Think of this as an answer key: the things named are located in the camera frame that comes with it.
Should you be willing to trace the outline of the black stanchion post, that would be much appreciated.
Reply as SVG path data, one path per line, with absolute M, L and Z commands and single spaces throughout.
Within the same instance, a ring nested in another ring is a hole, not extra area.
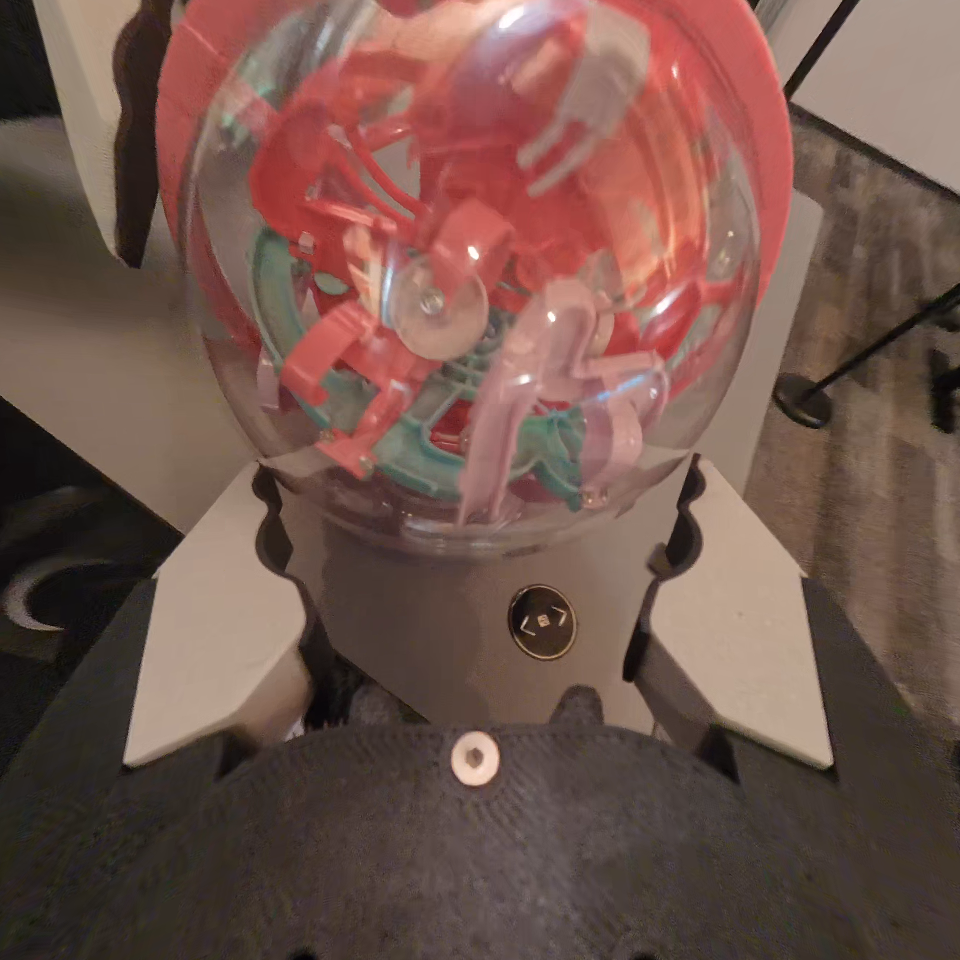
M 794 95 L 810 75 L 814 66 L 821 60 L 823 54 L 827 51 L 838 33 L 853 14 L 860 1 L 841 1 L 832 14 L 827 18 L 817 36 L 813 39 L 810 47 L 798 62 L 798 65 L 786 79 L 783 86 L 783 95 L 787 103 L 792 102 Z
M 791 422 L 807 429 L 822 429 L 834 414 L 829 389 L 857 371 L 876 355 L 922 326 L 958 333 L 959 284 L 920 306 L 916 313 L 886 331 L 875 341 L 837 366 L 819 380 L 797 373 L 781 374 L 774 383 L 772 401 Z M 933 348 L 927 360 L 927 398 L 931 425 L 944 435 L 958 430 L 959 365 L 952 364 L 942 350 Z

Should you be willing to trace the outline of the dark printed cloth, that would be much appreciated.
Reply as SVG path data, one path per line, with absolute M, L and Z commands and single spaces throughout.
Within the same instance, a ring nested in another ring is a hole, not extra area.
M 184 536 L 1 401 L 1 769 Z

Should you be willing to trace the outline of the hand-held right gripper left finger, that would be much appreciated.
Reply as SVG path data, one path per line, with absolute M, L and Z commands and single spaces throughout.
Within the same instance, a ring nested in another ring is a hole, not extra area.
M 282 506 L 272 474 L 246 466 L 155 574 L 126 767 L 218 734 L 259 750 L 305 725 L 334 657 L 287 569 Z

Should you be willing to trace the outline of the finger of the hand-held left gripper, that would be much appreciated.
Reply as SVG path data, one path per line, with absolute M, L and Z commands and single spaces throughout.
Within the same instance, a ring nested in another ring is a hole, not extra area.
M 159 199 L 156 112 L 172 1 L 33 9 L 83 193 L 108 251 L 140 268 Z

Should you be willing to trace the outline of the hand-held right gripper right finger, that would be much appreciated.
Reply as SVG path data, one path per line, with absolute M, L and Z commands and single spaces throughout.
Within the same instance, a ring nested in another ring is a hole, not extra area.
M 830 769 L 804 573 L 711 461 L 692 458 L 647 566 L 622 674 L 654 735 L 701 753 L 720 730 Z

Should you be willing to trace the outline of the round black table button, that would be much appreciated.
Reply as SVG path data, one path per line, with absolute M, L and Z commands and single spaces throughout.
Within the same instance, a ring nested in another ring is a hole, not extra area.
M 557 588 L 541 583 L 526 585 L 513 595 L 507 626 L 521 652 L 541 663 L 555 662 L 568 654 L 579 632 L 570 600 Z

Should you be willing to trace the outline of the clear maze ball red tracks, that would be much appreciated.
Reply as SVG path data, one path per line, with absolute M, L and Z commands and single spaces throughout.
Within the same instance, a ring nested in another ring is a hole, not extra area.
M 155 127 L 260 463 L 422 556 L 543 548 L 666 480 L 790 208 L 748 2 L 187 2 Z

